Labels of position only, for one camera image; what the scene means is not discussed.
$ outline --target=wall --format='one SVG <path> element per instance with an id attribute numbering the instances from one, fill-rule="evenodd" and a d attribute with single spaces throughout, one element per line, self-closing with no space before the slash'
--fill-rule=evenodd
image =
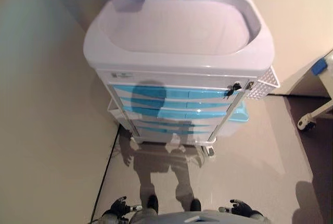
<path id="1" fill-rule="evenodd" d="M 0 223 L 89 221 L 117 130 L 82 51 L 103 2 L 0 0 Z"/>
<path id="2" fill-rule="evenodd" d="M 333 48 L 333 0 L 254 0 L 274 38 L 275 93 L 327 95 L 315 77 L 304 74 Z"/>

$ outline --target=cart wheel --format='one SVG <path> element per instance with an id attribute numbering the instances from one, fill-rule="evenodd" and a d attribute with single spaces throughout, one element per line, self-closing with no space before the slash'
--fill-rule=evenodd
<path id="1" fill-rule="evenodd" d="M 316 121 L 311 118 L 310 114 L 303 116 L 297 123 L 297 128 L 301 131 L 309 131 L 316 127 Z"/>

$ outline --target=side basket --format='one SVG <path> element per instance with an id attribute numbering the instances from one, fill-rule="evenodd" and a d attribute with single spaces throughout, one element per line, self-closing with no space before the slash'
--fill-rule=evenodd
<path id="1" fill-rule="evenodd" d="M 276 76 L 273 66 L 271 66 L 264 75 L 259 77 L 252 90 L 247 94 L 247 97 L 251 99 L 261 99 L 267 96 L 272 90 L 279 87 L 280 82 Z"/>

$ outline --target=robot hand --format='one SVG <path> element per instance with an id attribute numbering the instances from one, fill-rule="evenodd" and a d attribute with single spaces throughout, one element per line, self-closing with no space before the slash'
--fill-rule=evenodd
<path id="1" fill-rule="evenodd" d="M 240 200 L 230 200 L 231 203 L 233 203 L 233 208 L 231 209 L 232 213 L 235 215 L 241 215 L 245 217 L 251 217 L 253 214 L 260 214 L 256 210 L 252 210 L 252 208 L 246 204 L 245 202 L 242 202 Z"/>
<path id="2" fill-rule="evenodd" d="M 126 206 L 125 200 L 126 196 L 120 197 L 111 205 L 111 208 L 107 212 L 116 215 L 118 218 L 126 215 L 131 211 L 131 207 Z"/>

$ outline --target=reflective floor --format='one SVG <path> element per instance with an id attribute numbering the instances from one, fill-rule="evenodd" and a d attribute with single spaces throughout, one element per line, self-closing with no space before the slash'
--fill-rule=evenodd
<path id="1" fill-rule="evenodd" d="M 320 120 L 306 134 L 294 125 L 294 118 L 322 102 L 268 96 L 246 104 L 250 120 L 232 136 L 217 139 L 213 158 L 193 146 L 138 145 L 122 131 L 95 218 L 120 196 L 126 195 L 127 204 L 134 205 L 145 204 L 155 193 L 160 214 L 188 210 L 194 197 L 201 200 L 202 209 L 215 210 L 230 206 L 229 200 L 237 198 L 273 223 L 326 223 L 332 185 L 332 122 Z M 304 141 L 313 144 L 304 149 Z M 316 155 L 308 160 L 306 154 L 312 154 L 312 149 Z M 324 160 L 325 168 L 316 160 Z"/>

